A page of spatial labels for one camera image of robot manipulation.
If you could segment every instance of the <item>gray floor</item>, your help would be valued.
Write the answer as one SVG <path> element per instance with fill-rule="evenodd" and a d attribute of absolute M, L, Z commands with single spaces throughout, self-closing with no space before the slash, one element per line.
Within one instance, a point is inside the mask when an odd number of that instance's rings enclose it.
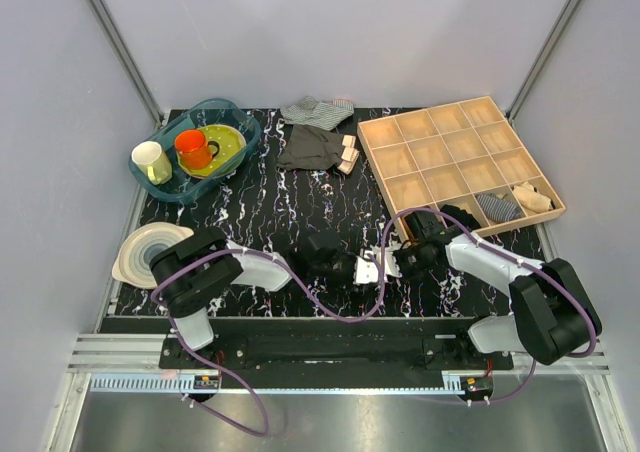
<path fill-rule="evenodd" d="M 498 378 L 499 394 L 513 378 Z M 604 451 L 577 377 L 536 377 L 515 400 L 488 408 L 432 404 L 411 396 L 263 396 L 273 437 L 244 435 L 179 398 L 91 393 L 75 452 L 158 451 Z M 220 411 L 259 427 L 250 397 L 220 395 Z"/>

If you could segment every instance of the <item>gray striped sock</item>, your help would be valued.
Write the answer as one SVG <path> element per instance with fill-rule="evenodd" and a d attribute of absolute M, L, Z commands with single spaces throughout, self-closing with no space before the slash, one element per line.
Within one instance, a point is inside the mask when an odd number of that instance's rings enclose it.
<path fill-rule="evenodd" d="M 488 219 L 500 224 L 522 217 L 522 210 L 513 202 L 499 199 L 495 194 L 476 195 L 478 204 Z"/>
<path fill-rule="evenodd" d="M 307 96 L 291 107 L 283 107 L 280 112 L 286 124 L 313 125 L 323 130 L 331 130 L 353 115 L 353 103 L 340 99 L 318 102 Z"/>

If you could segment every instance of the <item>white wall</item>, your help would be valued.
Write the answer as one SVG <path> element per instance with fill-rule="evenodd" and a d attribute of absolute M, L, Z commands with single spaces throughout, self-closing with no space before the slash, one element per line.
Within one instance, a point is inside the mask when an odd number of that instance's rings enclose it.
<path fill-rule="evenodd" d="M 0 0 L 0 448 L 42 442 L 152 124 L 85 0 Z"/>
<path fill-rule="evenodd" d="M 106 0 L 161 107 L 508 108 L 566 0 Z"/>
<path fill-rule="evenodd" d="M 586 0 L 517 118 L 568 210 L 550 223 L 603 323 L 640 439 L 640 1 Z"/>

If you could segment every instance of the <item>mug handle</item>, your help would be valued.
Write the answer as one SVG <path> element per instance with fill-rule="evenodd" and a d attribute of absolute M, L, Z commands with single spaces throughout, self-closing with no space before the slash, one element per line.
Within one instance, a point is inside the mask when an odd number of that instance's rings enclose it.
<path fill-rule="evenodd" d="M 147 166 L 147 176 L 149 177 L 149 180 L 151 181 L 151 183 L 155 184 L 156 182 L 156 174 L 153 173 L 153 167 L 151 167 L 150 165 Z"/>
<path fill-rule="evenodd" d="M 220 153 L 220 144 L 217 143 L 215 140 L 210 140 L 209 143 L 207 144 L 207 146 L 215 146 L 216 151 L 214 153 L 211 154 L 211 159 L 214 159 L 216 155 L 218 155 Z"/>

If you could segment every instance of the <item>folded cloth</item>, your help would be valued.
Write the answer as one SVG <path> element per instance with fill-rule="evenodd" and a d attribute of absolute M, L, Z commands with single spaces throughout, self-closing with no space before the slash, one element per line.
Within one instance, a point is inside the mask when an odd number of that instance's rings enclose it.
<path fill-rule="evenodd" d="M 513 195 L 516 196 L 516 199 L 518 199 L 518 202 L 520 202 L 523 207 L 533 212 L 548 212 L 553 209 L 551 199 L 537 192 L 529 182 L 514 186 Z"/>
<path fill-rule="evenodd" d="M 297 104 L 283 107 L 280 112 L 286 124 L 313 125 L 331 130 L 353 115 L 353 103 L 348 100 L 318 102 L 307 96 Z"/>
<path fill-rule="evenodd" d="M 360 155 L 353 135 L 327 132 L 310 125 L 296 125 L 278 157 L 278 167 L 293 170 L 327 170 L 334 165 L 350 174 Z"/>
<path fill-rule="evenodd" d="M 499 199 L 495 194 L 476 195 L 478 204 L 488 219 L 504 223 L 522 217 L 522 210 L 513 202 Z"/>
<path fill-rule="evenodd" d="M 476 230 L 480 228 L 480 223 L 473 215 L 471 215 L 464 209 L 456 207 L 455 205 L 444 205 L 440 207 L 440 211 L 444 212 L 447 215 L 450 215 L 462 225 L 464 225 L 467 229 Z M 451 227 L 453 225 L 453 222 L 449 222 L 447 219 L 444 219 L 444 221 L 447 223 L 447 227 Z"/>

